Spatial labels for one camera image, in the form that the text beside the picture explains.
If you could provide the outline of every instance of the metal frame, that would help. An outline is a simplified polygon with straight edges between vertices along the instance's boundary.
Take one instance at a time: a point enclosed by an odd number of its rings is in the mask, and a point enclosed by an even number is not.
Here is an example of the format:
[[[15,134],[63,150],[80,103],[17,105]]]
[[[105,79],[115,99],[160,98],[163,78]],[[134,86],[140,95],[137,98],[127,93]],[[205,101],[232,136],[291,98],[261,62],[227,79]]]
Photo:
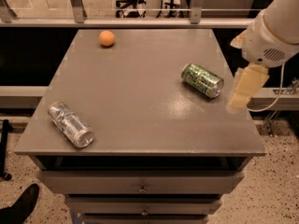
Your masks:
[[[74,27],[74,28],[188,28],[188,29],[211,29],[211,28],[247,28],[253,19],[231,18],[216,19],[204,18],[199,23],[191,24],[190,19],[117,19],[117,20],[92,20],[85,19],[78,23],[69,19],[15,19],[12,22],[0,22],[0,27]]]
[[[269,106],[277,98],[277,88],[260,89],[248,104],[251,109],[261,109]],[[299,110],[299,92],[292,95],[281,94],[279,100],[268,110]]]
[[[0,0],[0,19],[2,22],[12,22],[17,14],[10,8],[7,0]]]
[[[87,18],[86,11],[83,6],[82,0],[71,0],[73,7],[74,20],[77,23],[83,23]]]
[[[191,23],[197,24],[202,17],[204,0],[191,0]]]
[[[270,137],[274,137],[272,125],[275,119],[280,114],[281,110],[275,110],[269,113],[269,115],[264,119],[263,125],[265,126]]]

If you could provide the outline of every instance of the floor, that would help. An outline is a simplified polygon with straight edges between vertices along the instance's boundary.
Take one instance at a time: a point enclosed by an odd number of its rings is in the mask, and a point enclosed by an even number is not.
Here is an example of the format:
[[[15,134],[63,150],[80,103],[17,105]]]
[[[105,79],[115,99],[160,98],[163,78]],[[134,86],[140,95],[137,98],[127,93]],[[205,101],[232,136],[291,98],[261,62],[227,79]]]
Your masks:
[[[64,196],[53,195],[39,182],[36,165],[28,157],[14,154],[28,120],[10,120],[14,133],[8,136],[6,170],[12,179],[0,180],[0,208],[12,205],[30,184],[38,183],[41,191],[36,209],[25,223],[81,223],[79,215],[71,217]],[[299,138],[285,119],[274,122],[274,137],[267,135],[261,120],[254,122],[267,154],[249,163],[245,178],[222,197],[223,205],[209,217],[209,224],[299,223]]]

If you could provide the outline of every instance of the table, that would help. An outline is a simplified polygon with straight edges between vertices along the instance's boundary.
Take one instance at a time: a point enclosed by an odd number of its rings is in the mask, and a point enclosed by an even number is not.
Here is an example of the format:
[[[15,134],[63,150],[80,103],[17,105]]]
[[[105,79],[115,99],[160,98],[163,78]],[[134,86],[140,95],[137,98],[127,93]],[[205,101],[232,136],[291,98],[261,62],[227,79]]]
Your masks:
[[[71,210],[99,223],[206,223],[265,153],[244,110],[225,111],[232,75],[211,30],[78,31],[19,144],[40,168],[40,180],[66,196]],[[186,63],[224,78],[216,99],[182,83]],[[65,102],[94,129],[75,149],[47,110]]]

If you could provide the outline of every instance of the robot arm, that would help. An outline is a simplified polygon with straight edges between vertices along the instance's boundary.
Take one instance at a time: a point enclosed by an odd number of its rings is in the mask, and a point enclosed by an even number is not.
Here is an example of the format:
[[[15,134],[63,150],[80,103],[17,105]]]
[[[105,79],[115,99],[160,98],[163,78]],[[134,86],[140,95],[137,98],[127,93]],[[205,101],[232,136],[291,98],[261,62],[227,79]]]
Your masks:
[[[283,65],[299,52],[299,0],[274,0],[240,37],[249,66],[235,75],[226,106],[230,113],[244,108],[264,85],[268,68]]]

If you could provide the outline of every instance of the drawer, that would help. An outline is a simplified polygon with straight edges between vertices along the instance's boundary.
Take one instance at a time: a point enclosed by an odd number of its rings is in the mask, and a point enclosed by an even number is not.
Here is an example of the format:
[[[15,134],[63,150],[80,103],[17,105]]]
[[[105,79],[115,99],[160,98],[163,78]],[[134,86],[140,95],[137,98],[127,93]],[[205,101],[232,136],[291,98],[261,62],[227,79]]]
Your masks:
[[[78,172],[41,171],[38,178],[62,194],[223,194],[242,172]]]
[[[206,224],[205,216],[130,216],[130,215],[83,215],[83,221],[100,224]]]
[[[37,158],[48,171],[237,170],[231,165],[235,157],[37,156]]]
[[[165,195],[143,197],[80,197],[65,199],[66,205],[76,213],[147,215],[208,215],[221,206],[221,200],[179,198]]]

